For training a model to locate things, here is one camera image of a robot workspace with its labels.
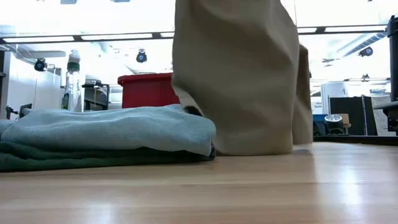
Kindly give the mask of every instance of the light blue towel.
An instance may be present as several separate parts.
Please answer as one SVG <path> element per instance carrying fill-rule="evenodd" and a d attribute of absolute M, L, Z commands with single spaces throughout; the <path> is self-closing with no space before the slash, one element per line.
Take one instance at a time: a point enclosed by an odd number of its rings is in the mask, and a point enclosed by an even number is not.
<path fill-rule="evenodd" d="M 184 112 L 180 105 L 74 113 L 30 111 L 1 135 L 2 141 L 37 148 L 211 152 L 212 121 Z"/>

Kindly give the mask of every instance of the folded towel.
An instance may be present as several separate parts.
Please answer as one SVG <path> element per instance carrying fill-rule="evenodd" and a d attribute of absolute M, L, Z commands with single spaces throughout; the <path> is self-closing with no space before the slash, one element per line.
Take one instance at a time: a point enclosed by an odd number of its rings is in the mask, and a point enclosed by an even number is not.
<path fill-rule="evenodd" d="M 52 151 L 148 147 L 209 156 L 215 131 L 209 119 L 188 114 L 180 105 L 89 113 L 37 110 L 11 124 L 1 141 Z"/>
<path fill-rule="evenodd" d="M 135 150 L 43 150 L 11 142 L 0 142 L 0 172 L 170 164 L 211 161 L 214 158 L 214 149 L 209 156 L 203 156 L 187 151 L 167 152 L 149 148 Z"/>

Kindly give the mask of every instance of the khaki pants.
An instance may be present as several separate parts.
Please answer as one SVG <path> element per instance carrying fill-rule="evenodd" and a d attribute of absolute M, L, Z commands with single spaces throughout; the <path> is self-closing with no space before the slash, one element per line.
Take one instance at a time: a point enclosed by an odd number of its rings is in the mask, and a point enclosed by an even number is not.
<path fill-rule="evenodd" d="M 177 0 L 173 86 L 226 155 L 312 142 L 308 52 L 279 0 Z"/>

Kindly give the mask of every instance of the security camera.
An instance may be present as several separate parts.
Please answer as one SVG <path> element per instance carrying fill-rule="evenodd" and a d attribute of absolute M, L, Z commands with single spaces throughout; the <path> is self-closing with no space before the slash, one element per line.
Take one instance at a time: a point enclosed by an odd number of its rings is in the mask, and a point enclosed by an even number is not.
<path fill-rule="evenodd" d="M 140 49 L 140 51 L 138 51 L 138 55 L 137 55 L 136 60 L 137 60 L 138 63 L 144 63 L 144 62 L 146 62 L 148 60 L 144 49 Z"/>
<path fill-rule="evenodd" d="M 365 49 L 361 50 L 359 52 L 359 56 L 365 57 L 365 56 L 371 56 L 373 54 L 373 49 L 371 47 L 366 47 Z"/>
<path fill-rule="evenodd" d="M 45 63 L 45 58 L 38 58 L 35 63 L 35 70 L 38 72 L 47 71 L 47 64 Z"/>

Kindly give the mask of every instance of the fabric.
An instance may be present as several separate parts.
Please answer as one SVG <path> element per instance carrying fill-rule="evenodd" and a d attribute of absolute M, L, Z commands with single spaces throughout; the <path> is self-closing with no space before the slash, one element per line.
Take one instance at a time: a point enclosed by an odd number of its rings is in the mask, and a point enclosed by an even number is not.
<path fill-rule="evenodd" d="M 308 52 L 278 0 L 177 0 L 173 87 L 226 155 L 312 142 Z"/>
<path fill-rule="evenodd" d="M 39 149 L 132 150 L 211 153 L 215 125 L 180 105 L 74 113 L 38 110 L 9 126 L 1 141 Z"/>
<path fill-rule="evenodd" d="M 0 142 L 0 172 L 77 169 L 211 161 L 209 156 L 187 151 L 166 152 L 149 148 L 135 150 L 37 149 L 11 142 Z"/>

